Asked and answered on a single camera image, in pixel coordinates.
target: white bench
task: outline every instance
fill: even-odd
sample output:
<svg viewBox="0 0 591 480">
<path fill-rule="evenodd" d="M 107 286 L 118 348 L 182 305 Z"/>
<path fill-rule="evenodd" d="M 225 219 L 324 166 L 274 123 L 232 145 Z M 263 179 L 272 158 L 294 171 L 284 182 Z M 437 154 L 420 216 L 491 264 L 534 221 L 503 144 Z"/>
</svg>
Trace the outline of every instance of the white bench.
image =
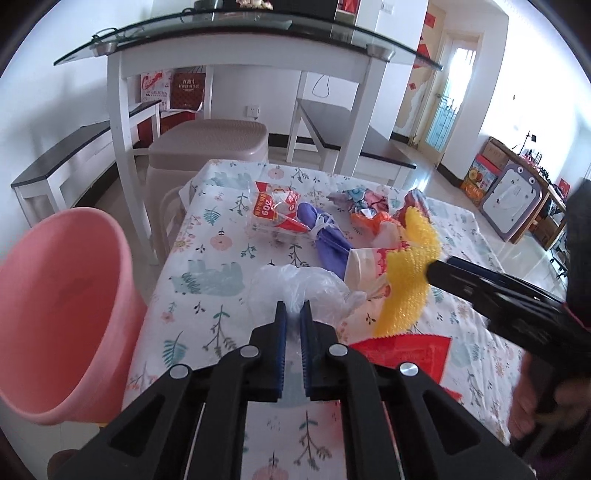
<svg viewBox="0 0 591 480">
<path fill-rule="evenodd" d="M 130 126 L 152 119 L 152 134 L 160 136 L 160 102 L 140 103 L 129 113 Z M 147 148 L 134 155 L 147 155 Z M 66 210 L 115 162 L 111 124 L 107 120 L 80 127 L 36 159 L 11 187 L 30 226 L 41 219 L 32 199 L 47 196 L 54 212 Z"/>
<path fill-rule="evenodd" d="M 336 160 L 346 140 L 350 116 L 350 110 L 342 106 L 297 99 L 287 161 L 293 159 L 296 142 L 291 139 L 296 138 L 300 120 L 303 120 L 320 154 L 320 169 L 328 173 L 340 173 L 335 171 Z M 384 183 L 402 188 L 409 172 L 416 168 L 393 142 L 369 126 L 355 173 L 381 177 L 387 180 Z"/>
</svg>

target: food package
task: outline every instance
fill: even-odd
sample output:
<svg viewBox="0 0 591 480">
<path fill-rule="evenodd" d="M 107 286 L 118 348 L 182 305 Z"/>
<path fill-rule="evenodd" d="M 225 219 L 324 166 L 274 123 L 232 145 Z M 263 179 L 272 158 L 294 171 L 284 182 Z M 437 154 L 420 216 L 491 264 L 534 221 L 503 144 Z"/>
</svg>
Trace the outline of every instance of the food package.
<svg viewBox="0 0 591 480">
<path fill-rule="evenodd" d="M 280 241 L 310 232 L 310 228 L 297 219 L 299 193 L 288 186 L 262 181 L 255 183 L 256 190 L 251 195 L 250 230 L 268 233 Z"/>
</svg>

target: black bench top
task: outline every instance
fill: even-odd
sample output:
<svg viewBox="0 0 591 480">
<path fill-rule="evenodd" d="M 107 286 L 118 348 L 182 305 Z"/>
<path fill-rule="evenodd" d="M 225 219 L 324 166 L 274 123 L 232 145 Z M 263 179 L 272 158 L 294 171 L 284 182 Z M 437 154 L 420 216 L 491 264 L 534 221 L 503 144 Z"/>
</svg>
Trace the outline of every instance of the black bench top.
<svg viewBox="0 0 591 480">
<path fill-rule="evenodd" d="M 343 106 L 329 103 L 298 100 L 303 115 L 314 127 L 322 146 L 330 150 L 340 150 L 345 143 L 351 111 Z M 396 145 L 382 136 L 371 125 L 361 148 L 361 156 L 375 158 L 401 167 L 416 169 L 417 166 L 404 155 Z"/>
<path fill-rule="evenodd" d="M 140 103 L 136 108 L 129 112 L 129 117 L 143 112 L 156 103 L 144 102 Z M 80 127 L 74 133 L 68 135 L 64 140 L 59 141 L 49 150 L 47 150 L 41 157 L 31 163 L 27 169 L 22 172 L 10 186 L 21 187 L 29 185 L 41 180 L 47 180 L 49 176 L 60 168 L 64 163 L 70 160 L 85 146 L 99 138 L 101 135 L 107 133 L 111 129 L 111 122 L 105 120 L 98 124 L 87 125 Z"/>
</svg>

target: yellow plastic brush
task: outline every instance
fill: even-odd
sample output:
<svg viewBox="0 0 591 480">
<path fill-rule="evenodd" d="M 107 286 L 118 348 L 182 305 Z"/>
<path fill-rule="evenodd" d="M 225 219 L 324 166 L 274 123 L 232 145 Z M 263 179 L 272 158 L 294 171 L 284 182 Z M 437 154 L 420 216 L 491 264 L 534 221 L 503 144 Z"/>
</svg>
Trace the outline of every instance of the yellow plastic brush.
<svg viewBox="0 0 591 480">
<path fill-rule="evenodd" d="M 386 257 L 390 295 L 384 301 L 375 325 L 375 338 L 408 330 L 416 323 L 427 303 L 429 285 L 425 271 L 430 263 L 439 259 L 439 236 L 429 221 L 414 207 L 406 212 L 406 234 L 410 248 L 389 252 Z"/>
</svg>

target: tiled floor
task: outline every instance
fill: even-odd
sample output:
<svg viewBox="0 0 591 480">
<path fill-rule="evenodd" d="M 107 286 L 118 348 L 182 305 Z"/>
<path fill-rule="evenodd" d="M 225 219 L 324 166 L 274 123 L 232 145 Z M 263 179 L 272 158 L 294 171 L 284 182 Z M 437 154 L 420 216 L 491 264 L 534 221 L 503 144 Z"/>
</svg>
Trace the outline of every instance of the tiled floor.
<svg viewBox="0 0 591 480">
<path fill-rule="evenodd" d="M 556 296 L 564 297 L 565 287 L 561 280 L 556 279 L 556 271 L 550 265 L 549 254 L 533 236 L 526 235 L 517 245 L 504 243 L 462 191 L 449 184 L 419 152 L 403 144 L 398 146 L 418 166 L 416 171 L 408 176 L 405 189 L 418 187 L 428 197 L 474 212 L 480 231 L 507 273 L 538 285 Z M 269 157 L 273 163 L 285 163 L 285 150 L 271 148 Z M 307 168 L 317 168 L 318 161 L 318 155 L 308 151 L 297 151 L 294 158 L 295 165 Z M 145 175 L 146 159 L 140 159 L 138 164 L 140 175 Z M 367 179 L 380 182 L 379 173 L 376 173 L 375 178 Z M 119 180 L 105 193 L 97 207 L 110 213 L 123 227 L 134 258 L 135 282 L 147 300 L 156 285 L 160 268 L 148 265 L 141 254 Z M 0 425 L 14 449 L 38 480 L 46 479 L 47 461 L 53 453 L 62 449 L 79 448 L 98 431 L 94 425 L 76 423 L 64 423 L 53 427 L 29 424 L 2 404 Z"/>
</svg>

